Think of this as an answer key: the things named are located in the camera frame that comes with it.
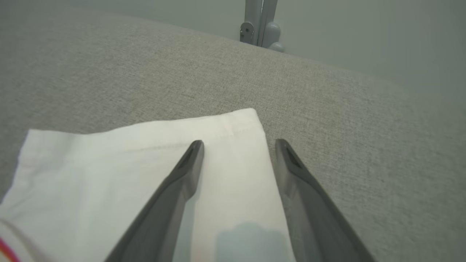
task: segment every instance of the folded cloth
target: folded cloth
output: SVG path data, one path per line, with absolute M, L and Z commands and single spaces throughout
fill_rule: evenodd
M 0 206 L 4 242 L 22 261 L 104 261 L 197 139 L 205 155 L 173 260 L 294 261 L 254 109 L 88 135 L 30 130 Z

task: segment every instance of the white cloth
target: white cloth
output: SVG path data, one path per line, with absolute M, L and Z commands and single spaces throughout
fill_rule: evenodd
M 254 109 L 89 135 L 30 130 L 0 206 L 0 234 L 36 261 L 102 262 L 197 139 L 205 156 L 173 260 L 294 261 Z M 15 248 L 18 239 L 24 246 Z

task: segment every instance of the metal bracket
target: metal bracket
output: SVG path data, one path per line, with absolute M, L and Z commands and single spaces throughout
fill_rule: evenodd
M 247 44 L 253 44 L 254 26 L 250 22 L 244 22 L 241 24 L 240 41 Z

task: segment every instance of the gray fabric surface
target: gray fabric surface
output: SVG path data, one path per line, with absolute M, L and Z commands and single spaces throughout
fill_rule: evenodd
M 0 8 L 0 193 L 29 128 L 93 133 L 253 107 L 378 261 L 466 257 L 466 110 L 439 96 L 174 26 Z

